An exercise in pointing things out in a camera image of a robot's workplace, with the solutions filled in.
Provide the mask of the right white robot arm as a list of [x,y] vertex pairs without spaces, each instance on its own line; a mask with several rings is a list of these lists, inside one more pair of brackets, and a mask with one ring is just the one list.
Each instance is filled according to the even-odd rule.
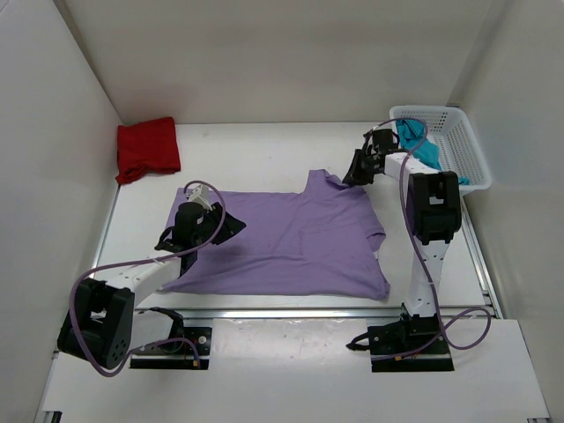
[[458,177],[416,159],[389,129],[363,135],[344,178],[368,185],[377,174],[398,181],[401,212],[413,247],[412,279],[398,321],[373,328],[372,354],[400,361],[422,352],[442,335],[438,285],[446,252],[462,224]]

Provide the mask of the teal t shirt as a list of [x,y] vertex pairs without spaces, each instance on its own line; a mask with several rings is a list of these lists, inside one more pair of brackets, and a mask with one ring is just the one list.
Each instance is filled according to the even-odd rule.
[[417,119],[397,119],[393,122],[395,128],[392,130],[393,145],[400,150],[411,151],[417,145],[420,147],[409,158],[405,169],[415,160],[439,172],[447,171],[447,168],[440,163],[440,148],[433,144],[426,135],[426,125]]

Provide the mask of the purple t shirt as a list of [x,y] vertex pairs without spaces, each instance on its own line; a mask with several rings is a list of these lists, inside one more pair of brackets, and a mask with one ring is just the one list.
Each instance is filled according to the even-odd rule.
[[309,171],[301,193],[221,196],[245,228],[200,249],[193,266],[163,291],[388,299],[390,285],[376,257],[386,234],[362,187],[319,169]]

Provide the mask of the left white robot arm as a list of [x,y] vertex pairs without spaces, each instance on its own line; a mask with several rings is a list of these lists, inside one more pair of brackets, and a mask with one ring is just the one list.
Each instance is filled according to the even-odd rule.
[[204,245],[219,245],[236,236],[245,223],[221,203],[181,204],[173,223],[156,245],[159,256],[126,264],[108,280],[84,278],[73,287],[70,307],[56,346],[87,360],[106,377],[116,375],[133,353],[159,348],[165,353],[195,350],[184,336],[182,316],[161,307],[138,311],[138,305],[164,285],[184,276]]

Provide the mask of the red t shirt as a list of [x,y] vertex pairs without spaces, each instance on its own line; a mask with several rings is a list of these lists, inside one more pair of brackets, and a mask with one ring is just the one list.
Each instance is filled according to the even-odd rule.
[[116,181],[138,181],[147,174],[174,174],[181,160],[173,117],[163,117],[117,128]]

